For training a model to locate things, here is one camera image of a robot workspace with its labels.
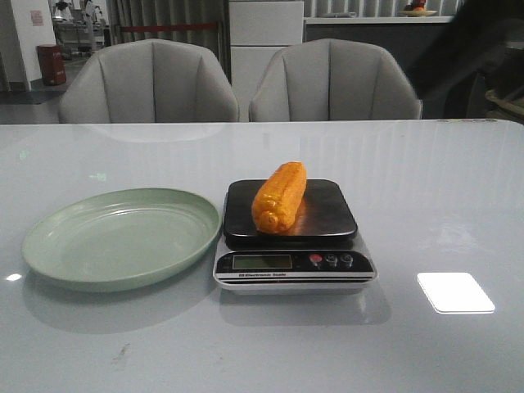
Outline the dark robot arm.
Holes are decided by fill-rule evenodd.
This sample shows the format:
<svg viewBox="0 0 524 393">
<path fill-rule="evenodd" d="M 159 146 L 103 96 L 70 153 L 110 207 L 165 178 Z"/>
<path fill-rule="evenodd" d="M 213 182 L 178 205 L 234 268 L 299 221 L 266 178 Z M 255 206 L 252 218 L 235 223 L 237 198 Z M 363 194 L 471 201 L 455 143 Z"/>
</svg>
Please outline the dark robot arm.
<svg viewBox="0 0 524 393">
<path fill-rule="evenodd" d="M 523 99 L 522 1 L 466 1 L 406 71 L 423 101 L 443 97 L 445 119 L 479 118 L 491 91 L 498 99 Z"/>
</svg>

